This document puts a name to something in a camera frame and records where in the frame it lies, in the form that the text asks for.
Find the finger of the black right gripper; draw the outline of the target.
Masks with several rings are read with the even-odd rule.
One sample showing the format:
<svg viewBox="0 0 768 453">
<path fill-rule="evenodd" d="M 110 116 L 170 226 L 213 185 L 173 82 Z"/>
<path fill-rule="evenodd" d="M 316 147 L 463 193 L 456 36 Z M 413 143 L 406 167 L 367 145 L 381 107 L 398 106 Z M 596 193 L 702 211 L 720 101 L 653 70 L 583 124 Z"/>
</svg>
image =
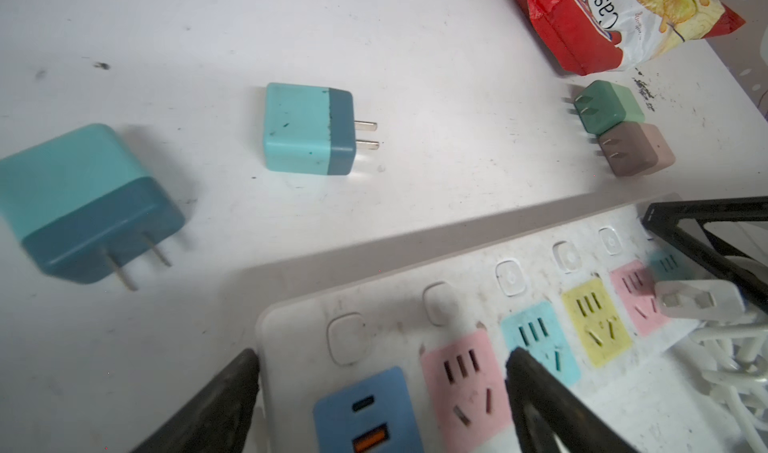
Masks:
<svg viewBox="0 0 768 453">
<path fill-rule="evenodd" d="M 744 298 L 767 310 L 767 282 L 739 266 L 749 256 L 706 229 L 708 223 L 767 219 L 765 196 L 652 202 L 642 226 L 718 279 L 733 282 Z"/>
</svg>

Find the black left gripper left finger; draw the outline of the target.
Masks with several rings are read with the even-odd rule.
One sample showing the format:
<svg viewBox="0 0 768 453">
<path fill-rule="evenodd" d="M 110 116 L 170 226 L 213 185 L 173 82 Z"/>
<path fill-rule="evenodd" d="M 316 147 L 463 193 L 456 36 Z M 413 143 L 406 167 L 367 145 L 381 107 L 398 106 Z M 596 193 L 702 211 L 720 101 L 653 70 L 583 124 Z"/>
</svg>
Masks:
<svg viewBox="0 0 768 453">
<path fill-rule="evenodd" d="M 259 393 L 260 362 L 239 353 L 136 452 L 233 452 L 244 449 Z"/>
</svg>

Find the pink usb charger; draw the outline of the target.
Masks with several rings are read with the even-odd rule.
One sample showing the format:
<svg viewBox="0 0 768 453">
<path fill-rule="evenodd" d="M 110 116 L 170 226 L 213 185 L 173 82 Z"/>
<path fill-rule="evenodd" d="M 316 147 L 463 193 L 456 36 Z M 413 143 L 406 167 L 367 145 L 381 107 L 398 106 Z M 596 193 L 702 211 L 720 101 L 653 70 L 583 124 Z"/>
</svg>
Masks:
<svg viewBox="0 0 768 453">
<path fill-rule="evenodd" d="M 676 161 L 661 131 L 648 123 L 619 123 L 600 135 L 598 144 L 617 177 L 650 175 Z"/>
</svg>

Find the white long power strip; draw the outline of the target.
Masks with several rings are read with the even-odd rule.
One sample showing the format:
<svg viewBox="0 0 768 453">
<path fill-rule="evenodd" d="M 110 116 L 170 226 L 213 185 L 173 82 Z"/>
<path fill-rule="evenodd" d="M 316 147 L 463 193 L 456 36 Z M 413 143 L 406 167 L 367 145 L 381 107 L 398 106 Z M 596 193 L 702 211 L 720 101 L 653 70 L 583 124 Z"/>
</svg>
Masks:
<svg viewBox="0 0 768 453">
<path fill-rule="evenodd" d="M 514 452 L 518 347 L 642 452 L 737 450 L 698 376 L 696 322 L 653 298 L 698 269 L 643 229 L 645 210 L 590 209 L 421 262 L 376 243 L 291 264 L 256 324 L 270 450 Z"/>
</svg>

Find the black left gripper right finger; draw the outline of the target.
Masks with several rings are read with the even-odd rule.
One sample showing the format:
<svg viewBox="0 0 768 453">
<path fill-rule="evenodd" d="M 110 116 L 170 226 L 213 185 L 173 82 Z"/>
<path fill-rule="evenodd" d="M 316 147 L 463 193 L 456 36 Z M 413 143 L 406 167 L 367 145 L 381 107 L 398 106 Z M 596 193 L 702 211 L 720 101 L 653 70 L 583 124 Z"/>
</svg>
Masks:
<svg viewBox="0 0 768 453">
<path fill-rule="evenodd" d="M 523 452 L 633 452 L 547 369 L 522 348 L 510 353 L 505 380 Z"/>
</svg>

